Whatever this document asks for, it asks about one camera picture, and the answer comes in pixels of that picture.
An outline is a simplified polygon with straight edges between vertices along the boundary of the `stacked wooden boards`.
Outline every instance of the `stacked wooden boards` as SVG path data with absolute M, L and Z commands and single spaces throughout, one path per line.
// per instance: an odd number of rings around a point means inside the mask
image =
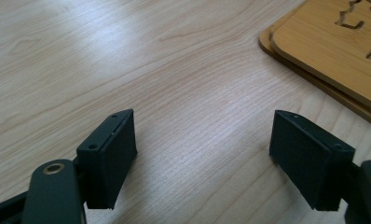
M 267 54 L 371 122 L 371 0 L 308 0 L 259 40 Z

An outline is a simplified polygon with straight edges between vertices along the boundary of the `light wood surface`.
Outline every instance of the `light wood surface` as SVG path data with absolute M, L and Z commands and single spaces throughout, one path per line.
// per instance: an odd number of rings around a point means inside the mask
M 308 0 L 272 41 L 282 57 L 371 108 L 371 1 Z
M 299 67 L 298 65 L 288 61 L 287 59 L 283 58 L 280 54 L 278 54 L 275 49 L 272 47 L 271 38 L 273 37 L 276 30 L 278 30 L 282 24 L 284 24 L 300 7 L 294 9 L 293 11 L 287 13 L 285 16 L 281 17 L 277 21 L 275 21 L 272 25 L 270 25 L 267 29 L 265 29 L 261 35 L 259 36 L 259 44 L 261 49 L 273 57 L 274 59 L 278 60 L 279 62 L 286 65 L 288 68 L 292 69 L 294 72 L 302 76 L 304 79 L 312 83 L 314 86 L 318 87 L 347 108 L 352 110 L 354 113 L 358 114 L 362 118 L 371 122 L 371 109 L 365 105 L 362 105 L 360 102 L 356 101 L 355 99 L 349 97 L 349 95 L 345 94 L 342 91 L 339 91 L 337 88 L 333 87 L 332 85 L 322 81 L 321 79 L 317 78 L 307 70 Z
M 89 223 L 343 223 L 268 156 L 275 109 L 371 159 L 371 124 L 258 47 L 301 1 L 0 1 L 0 202 L 104 118 L 135 110 L 139 154 Z

